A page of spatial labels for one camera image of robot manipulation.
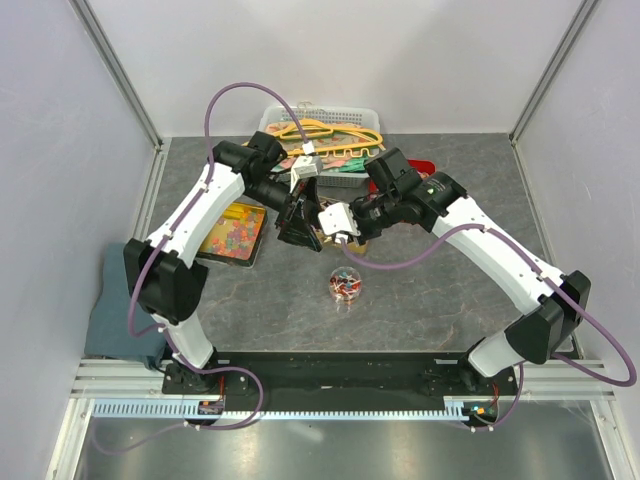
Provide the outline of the gold gummy candy tin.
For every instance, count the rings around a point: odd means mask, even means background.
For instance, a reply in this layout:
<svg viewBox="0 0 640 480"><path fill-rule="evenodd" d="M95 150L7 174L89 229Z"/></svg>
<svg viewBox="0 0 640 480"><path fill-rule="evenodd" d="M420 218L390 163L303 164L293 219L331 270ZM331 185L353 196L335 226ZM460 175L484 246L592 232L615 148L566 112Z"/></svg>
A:
<svg viewBox="0 0 640 480"><path fill-rule="evenodd" d="M264 207L233 202L205 237L196 259L251 267L255 263L267 220Z"/></svg>

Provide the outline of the clear glass bowl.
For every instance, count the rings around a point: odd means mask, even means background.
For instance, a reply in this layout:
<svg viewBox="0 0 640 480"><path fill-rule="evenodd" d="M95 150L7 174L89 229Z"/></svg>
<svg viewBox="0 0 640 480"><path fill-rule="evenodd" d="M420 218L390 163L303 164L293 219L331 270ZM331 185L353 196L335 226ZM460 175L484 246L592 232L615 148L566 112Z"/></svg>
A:
<svg viewBox="0 0 640 480"><path fill-rule="evenodd" d="M331 298L337 304L353 304L362 291L360 274L352 267L338 267L329 277L328 290Z"/></svg>

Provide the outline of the gold lollipop tin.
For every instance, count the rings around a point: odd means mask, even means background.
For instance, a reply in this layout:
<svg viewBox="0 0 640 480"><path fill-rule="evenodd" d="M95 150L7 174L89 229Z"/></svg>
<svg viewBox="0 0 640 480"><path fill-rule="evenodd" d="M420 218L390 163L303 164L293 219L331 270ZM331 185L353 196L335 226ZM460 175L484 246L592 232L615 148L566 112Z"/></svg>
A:
<svg viewBox="0 0 640 480"><path fill-rule="evenodd" d="M337 202L343 202L334 198L330 198L330 197L324 197L324 196L320 196L319 197L319 205L320 205L320 212L322 210L324 210L325 208L327 208L329 205L333 204L333 203L337 203ZM317 229L315 229L316 235L318 237L318 239L320 240L320 242L326 246L326 245L333 245L336 248L341 248L342 247L342 243L341 244L336 244L332 241L332 239L330 237L327 237L323 234L321 228L320 228L320 224L319 227ZM366 243L359 243L358 242L358 238L351 240L349 243L345 243L346 248L348 251L352 252L352 253L357 253L357 254L364 254L367 250L367 242Z"/></svg>

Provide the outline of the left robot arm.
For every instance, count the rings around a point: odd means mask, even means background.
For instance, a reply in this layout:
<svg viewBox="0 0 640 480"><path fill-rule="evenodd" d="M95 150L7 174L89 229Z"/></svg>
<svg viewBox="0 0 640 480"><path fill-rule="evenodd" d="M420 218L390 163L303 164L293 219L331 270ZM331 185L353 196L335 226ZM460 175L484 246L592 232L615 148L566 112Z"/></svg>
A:
<svg viewBox="0 0 640 480"><path fill-rule="evenodd" d="M185 366L185 382L208 393L219 382L209 361L214 347L207 339L197 307L208 270L196 256L216 222L241 196L277 212L279 240L319 252L319 200L316 175L322 160L311 141L291 166L289 183L276 181L272 169L287 156L272 135L256 132L247 145L222 141L191 191L172 215L145 240L129 240L123 251L130 306L141 307L165 335L174 357Z"/></svg>

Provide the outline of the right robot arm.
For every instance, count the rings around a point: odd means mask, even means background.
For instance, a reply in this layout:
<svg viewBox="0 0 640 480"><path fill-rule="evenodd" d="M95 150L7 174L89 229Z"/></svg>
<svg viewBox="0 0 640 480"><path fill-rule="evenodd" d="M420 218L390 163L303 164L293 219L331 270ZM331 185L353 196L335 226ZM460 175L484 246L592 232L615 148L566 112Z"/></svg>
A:
<svg viewBox="0 0 640 480"><path fill-rule="evenodd" d="M483 392L494 376L517 363L544 364L581 324L590 280L526 251L451 176L422 177L397 148L366 160L364 167L377 191L349 205L361 239L376 238L397 223L418 225L470 259L520 313L464 354L457 377L465 391Z"/></svg>

